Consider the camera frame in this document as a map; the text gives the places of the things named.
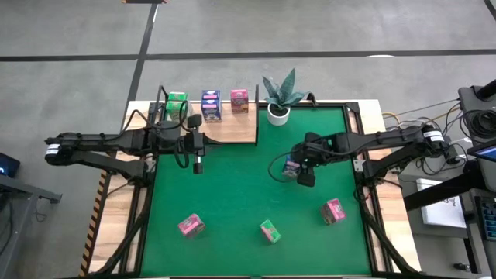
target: wooden shelf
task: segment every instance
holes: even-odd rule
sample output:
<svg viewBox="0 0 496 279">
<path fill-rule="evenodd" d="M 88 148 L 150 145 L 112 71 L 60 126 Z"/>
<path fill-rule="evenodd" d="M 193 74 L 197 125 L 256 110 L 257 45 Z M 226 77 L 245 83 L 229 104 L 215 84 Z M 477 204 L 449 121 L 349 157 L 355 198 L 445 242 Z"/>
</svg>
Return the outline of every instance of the wooden shelf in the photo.
<svg viewBox="0 0 496 279">
<path fill-rule="evenodd" d="M 192 101 L 194 114 L 201 114 L 200 101 Z M 222 102 L 222 122 L 207 123 L 203 119 L 200 131 L 209 138 L 223 143 L 255 143 L 257 130 L 257 105 L 250 102 L 248 113 L 236 113 L 231 110 L 230 102 Z"/>
</svg>

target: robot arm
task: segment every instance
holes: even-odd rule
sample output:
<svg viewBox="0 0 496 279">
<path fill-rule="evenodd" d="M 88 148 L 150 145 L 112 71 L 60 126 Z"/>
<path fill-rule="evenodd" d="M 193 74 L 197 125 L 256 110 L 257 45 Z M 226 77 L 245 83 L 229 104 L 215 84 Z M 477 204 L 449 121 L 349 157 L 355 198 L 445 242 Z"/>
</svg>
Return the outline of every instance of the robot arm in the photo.
<svg viewBox="0 0 496 279">
<path fill-rule="evenodd" d="M 313 167 L 348 160 L 365 150 L 400 146 L 403 148 L 380 160 L 365 160 L 361 166 L 363 172 L 359 183 L 374 184 L 391 168 L 403 168 L 418 157 L 438 157 L 446 153 L 449 148 L 441 131 L 430 125 L 424 125 L 367 135 L 337 133 L 320 136 L 315 133 L 306 133 L 305 140 L 291 149 L 291 156 L 301 165 L 297 182 L 313 187 L 315 185 Z"/>
<path fill-rule="evenodd" d="M 181 125 L 176 122 L 163 121 L 148 125 L 142 129 L 128 130 L 119 135 L 61 133 L 45 140 L 48 145 L 45 160 L 54 166 L 83 164 L 121 174 L 125 179 L 142 180 L 146 178 L 148 166 L 142 160 L 122 161 L 99 153 L 122 151 L 131 156 L 182 153 L 187 161 L 180 164 L 188 167 L 188 154 L 195 156 L 194 173 L 203 172 L 201 157 L 205 155 L 205 146 L 220 144 L 198 131 L 202 124 L 201 115 L 188 118 L 188 127 L 181 136 Z"/>
</svg>

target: gray floor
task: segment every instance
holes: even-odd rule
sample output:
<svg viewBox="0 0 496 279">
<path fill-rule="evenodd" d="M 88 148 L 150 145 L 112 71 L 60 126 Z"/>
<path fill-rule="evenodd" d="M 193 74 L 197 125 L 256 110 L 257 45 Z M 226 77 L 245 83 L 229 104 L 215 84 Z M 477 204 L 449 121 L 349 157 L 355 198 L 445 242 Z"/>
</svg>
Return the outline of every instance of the gray floor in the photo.
<svg viewBox="0 0 496 279">
<path fill-rule="evenodd" d="M 0 0 L 0 56 L 137 54 L 149 11 L 119 0 Z M 158 9 L 148 53 L 496 49 L 495 32 L 482 0 L 171 0 Z M 47 165 L 43 140 L 64 131 L 117 132 L 135 66 L 0 62 L 0 152 L 22 161 L 19 179 L 64 194 L 59 205 L 39 204 L 49 217 L 41 224 L 33 217 L 20 278 L 78 274 L 99 171 Z M 206 88 L 253 94 L 262 76 L 281 81 L 293 67 L 298 90 L 379 99 L 392 112 L 496 78 L 496 56 L 488 55 L 147 61 L 136 99 L 154 98 L 158 84 L 193 98 Z M 454 128 L 452 136 L 461 133 Z M 466 260 L 459 239 L 417 235 L 415 244 L 429 274 L 473 277 L 450 267 Z"/>
</svg>

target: computer screen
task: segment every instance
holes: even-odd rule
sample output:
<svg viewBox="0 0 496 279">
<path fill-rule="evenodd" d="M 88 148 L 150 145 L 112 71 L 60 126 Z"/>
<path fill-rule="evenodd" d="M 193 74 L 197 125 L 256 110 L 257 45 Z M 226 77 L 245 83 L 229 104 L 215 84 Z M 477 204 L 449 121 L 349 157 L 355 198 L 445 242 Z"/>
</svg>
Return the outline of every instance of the computer screen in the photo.
<svg viewBox="0 0 496 279">
<path fill-rule="evenodd" d="M 467 153 L 478 158 L 496 162 L 496 140 L 474 146 Z"/>
<path fill-rule="evenodd" d="M 0 175 L 14 178 L 19 169 L 20 162 L 16 159 L 0 153 Z"/>
</svg>

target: wooden table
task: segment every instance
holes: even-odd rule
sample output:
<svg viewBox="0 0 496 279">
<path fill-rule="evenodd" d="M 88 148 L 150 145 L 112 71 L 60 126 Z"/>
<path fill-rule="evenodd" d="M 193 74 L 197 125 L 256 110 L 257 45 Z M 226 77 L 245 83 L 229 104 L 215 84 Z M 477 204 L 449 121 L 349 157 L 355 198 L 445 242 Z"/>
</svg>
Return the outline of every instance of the wooden table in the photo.
<svg viewBox="0 0 496 279">
<path fill-rule="evenodd" d="M 365 133 L 385 131 L 381 107 L 379 106 L 378 100 L 326 100 L 321 102 L 358 102 L 363 131 Z M 150 103 L 151 101 L 130 102 L 126 112 L 126 122 L 134 109 L 138 109 L 146 115 L 148 113 Z M 206 132 L 214 140 L 224 142 L 235 140 L 239 141 L 239 138 L 242 137 L 246 139 L 247 142 L 253 142 L 256 136 L 254 124 L 256 117 L 255 114 L 250 113 L 244 116 L 245 118 L 240 118 L 238 115 L 234 116 L 230 113 L 229 103 L 223 103 L 222 107 L 224 108 L 222 114 L 222 129 L 210 129 L 209 126 L 204 124 L 201 127 L 201 130 Z M 193 109 L 196 112 L 199 112 L 199 104 L 194 103 Z M 250 111 L 253 112 L 254 110 L 255 103 L 251 102 Z M 357 119 L 354 119 L 353 114 L 350 114 L 350 120 L 352 130 L 357 131 Z M 240 122 L 248 125 L 249 128 L 240 129 Z M 146 123 L 144 120 L 135 116 L 131 120 L 128 129 L 138 129 L 145 126 L 145 124 Z M 371 159 L 381 159 L 382 157 L 387 156 L 390 152 L 391 151 L 389 149 L 375 150 L 370 151 L 369 156 Z M 117 158 L 120 160 L 137 159 L 136 157 L 131 157 L 125 155 L 124 153 L 118 153 Z M 398 182 L 396 175 L 389 174 L 386 178 L 388 180 Z M 120 175 L 109 176 L 106 172 L 102 172 L 95 198 L 94 212 L 91 216 L 90 226 L 88 228 L 88 239 L 84 248 L 80 275 L 84 275 L 87 272 L 97 271 L 101 266 L 103 266 L 125 235 L 131 199 L 133 196 L 133 186 L 125 186 L 102 201 L 102 198 L 105 197 L 104 191 L 111 191 L 112 189 L 125 184 L 125 182 L 126 180 L 124 180 Z M 145 196 L 144 192 L 146 189 L 142 189 L 141 191 L 142 193 L 140 195 L 138 208 L 141 208 L 142 206 Z M 398 252 L 407 260 L 407 262 L 416 270 L 420 270 L 419 259 L 416 253 L 412 231 L 408 222 L 405 204 L 401 195 L 401 189 L 395 185 L 384 183 L 377 186 L 377 196 L 387 237 L 391 240 Z M 383 258 L 381 245 L 373 232 L 372 238 L 374 243 L 374 251 L 377 258 L 377 268 L 378 270 L 385 270 L 384 262 L 381 260 Z M 137 240 L 138 237 L 134 239 L 133 244 L 130 247 L 127 270 L 132 270 L 133 268 Z"/>
</svg>

